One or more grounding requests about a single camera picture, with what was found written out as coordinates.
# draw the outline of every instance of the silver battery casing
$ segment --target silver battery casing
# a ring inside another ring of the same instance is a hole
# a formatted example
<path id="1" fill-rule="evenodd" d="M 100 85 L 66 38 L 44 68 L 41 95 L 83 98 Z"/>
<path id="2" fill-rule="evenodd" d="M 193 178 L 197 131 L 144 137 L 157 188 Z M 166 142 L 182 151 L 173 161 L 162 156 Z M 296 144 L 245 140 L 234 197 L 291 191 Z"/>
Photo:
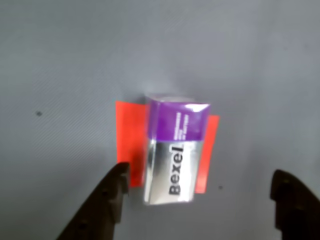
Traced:
<path id="1" fill-rule="evenodd" d="M 203 142 L 149 139 L 147 146 L 144 202 L 160 205 L 192 201 Z"/>

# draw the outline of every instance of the table surface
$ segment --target table surface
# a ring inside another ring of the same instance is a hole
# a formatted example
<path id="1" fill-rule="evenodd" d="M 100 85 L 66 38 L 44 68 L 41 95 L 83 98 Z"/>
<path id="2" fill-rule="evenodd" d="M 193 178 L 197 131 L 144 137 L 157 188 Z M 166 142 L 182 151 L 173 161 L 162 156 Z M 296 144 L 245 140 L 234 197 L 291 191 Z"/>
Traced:
<path id="1" fill-rule="evenodd" d="M 116 163 L 115 101 L 220 116 L 206 194 L 125 199 L 115 240 L 279 240 L 275 169 L 320 196 L 319 0 L 1 0 L 0 239 L 54 240 Z"/>

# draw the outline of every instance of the bexel battery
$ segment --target bexel battery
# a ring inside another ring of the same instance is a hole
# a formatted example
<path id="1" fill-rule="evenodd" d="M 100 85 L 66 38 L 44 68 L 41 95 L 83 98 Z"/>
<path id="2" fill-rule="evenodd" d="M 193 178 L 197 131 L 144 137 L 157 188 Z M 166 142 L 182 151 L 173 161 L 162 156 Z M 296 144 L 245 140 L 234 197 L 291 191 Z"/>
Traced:
<path id="1" fill-rule="evenodd" d="M 144 202 L 190 202 L 210 105 L 163 94 L 150 96 L 148 101 Z"/>

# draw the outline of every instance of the red tag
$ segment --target red tag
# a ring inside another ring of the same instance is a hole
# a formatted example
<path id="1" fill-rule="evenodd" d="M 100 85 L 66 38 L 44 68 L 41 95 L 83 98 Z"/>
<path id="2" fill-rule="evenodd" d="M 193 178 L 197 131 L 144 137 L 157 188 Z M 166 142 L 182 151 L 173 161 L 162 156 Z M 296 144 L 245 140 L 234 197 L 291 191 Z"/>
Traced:
<path id="1" fill-rule="evenodd" d="M 130 163 L 131 187 L 143 185 L 145 153 L 146 105 L 117 101 L 115 103 L 117 162 Z M 207 187 L 211 152 L 215 144 L 219 116 L 208 119 L 202 155 L 195 186 L 197 194 L 204 194 Z"/>

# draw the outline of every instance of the purple battery label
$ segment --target purple battery label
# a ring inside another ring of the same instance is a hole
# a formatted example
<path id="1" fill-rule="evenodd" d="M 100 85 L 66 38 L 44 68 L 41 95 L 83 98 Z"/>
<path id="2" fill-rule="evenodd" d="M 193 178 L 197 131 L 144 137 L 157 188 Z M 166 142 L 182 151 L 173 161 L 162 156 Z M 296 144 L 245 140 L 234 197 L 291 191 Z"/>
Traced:
<path id="1" fill-rule="evenodd" d="M 157 141 L 202 141 L 210 113 L 208 103 L 150 99 L 148 137 Z"/>

